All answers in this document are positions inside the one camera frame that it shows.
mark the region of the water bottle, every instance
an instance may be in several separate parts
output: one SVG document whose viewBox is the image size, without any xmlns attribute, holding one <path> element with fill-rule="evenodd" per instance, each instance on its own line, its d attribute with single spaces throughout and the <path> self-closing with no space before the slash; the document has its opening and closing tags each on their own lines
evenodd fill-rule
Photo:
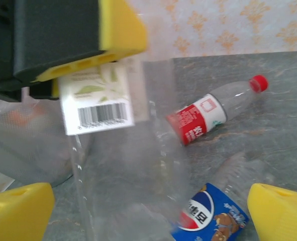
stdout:
<svg viewBox="0 0 297 241">
<path fill-rule="evenodd" d="M 268 81 L 262 75 L 254 76 L 249 81 L 225 84 L 177 113 L 167 116 L 167 120 L 183 144 L 187 145 L 215 126 L 242 113 L 254 97 L 267 87 Z"/>
<path fill-rule="evenodd" d="M 249 221 L 247 197 L 254 183 L 272 183 L 265 163 L 247 161 L 244 153 L 227 159 L 216 174 L 189 202 L 180 226 L 172 233 L 176 241 L 235 240 Z"/>
</svg>

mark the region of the barcode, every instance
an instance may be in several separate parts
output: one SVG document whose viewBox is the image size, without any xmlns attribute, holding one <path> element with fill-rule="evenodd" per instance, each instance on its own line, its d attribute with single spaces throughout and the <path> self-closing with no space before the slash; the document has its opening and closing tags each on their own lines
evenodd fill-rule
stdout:
<svg viewBox="0 0 297 241">
<path fill-rule="evenodd" d="M 79 108 L 78 113 L 81 126 L 106 122 L 113 124 L 127 120 L 126 104 L 124 103 Z"/>
</svg>

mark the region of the red label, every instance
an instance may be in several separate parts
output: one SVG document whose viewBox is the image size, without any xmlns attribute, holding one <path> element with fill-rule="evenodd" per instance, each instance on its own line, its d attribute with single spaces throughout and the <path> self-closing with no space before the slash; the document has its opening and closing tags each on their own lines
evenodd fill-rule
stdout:
<svg viewBox="0 0 297 241">
<path fill-rule="evenodd" d="M 184 145 L 207 132 L 205 120 L 194 104 L 166 117 Z"/>
</svg>

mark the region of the yellow foam pad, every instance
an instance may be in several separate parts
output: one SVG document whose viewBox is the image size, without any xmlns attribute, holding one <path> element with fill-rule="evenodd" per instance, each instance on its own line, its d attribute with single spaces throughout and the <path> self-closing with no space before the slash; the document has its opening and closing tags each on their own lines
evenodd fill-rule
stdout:
<svg viewBox="0 0 297 241">
<path fill-rule="evenodd" d="M 48 183 L 0 193 L 0 241 L 41 241 L 53 206 Z"/>
<path fill-rule="evenodd" d="M 253 184 L 248 208 L 261 241 L 297 241 L 297 192 Z"/>
</svg>

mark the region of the blue label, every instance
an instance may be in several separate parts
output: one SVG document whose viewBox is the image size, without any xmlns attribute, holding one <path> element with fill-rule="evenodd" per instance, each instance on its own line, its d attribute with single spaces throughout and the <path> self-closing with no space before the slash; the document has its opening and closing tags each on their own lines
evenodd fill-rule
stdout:
<svg viewBox="0 0 297 241">
<path fill-rule="evenodd" d="M 226 194 L 207 183 L 181 214 L 180 226 L 172 233 L 176 241 L 231 241 L 249 217 Z"/>
</svg>

